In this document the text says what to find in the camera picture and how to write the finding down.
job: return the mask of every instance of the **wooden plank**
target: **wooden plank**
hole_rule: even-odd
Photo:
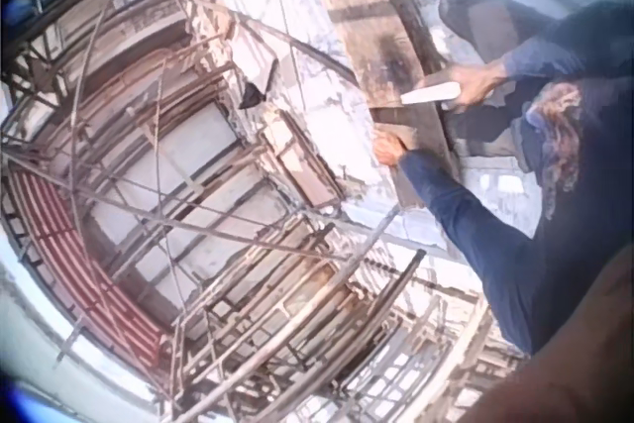
[[[457,175],[437,106],[404,109],[400,102],[400,95],[411,91],[424,72],[393,0],[322,2],[344,43],[374,121],[397,134],[408,149],[434,152]],[[422,205],[401,170],[394,170],[392,179],[402,206]]]

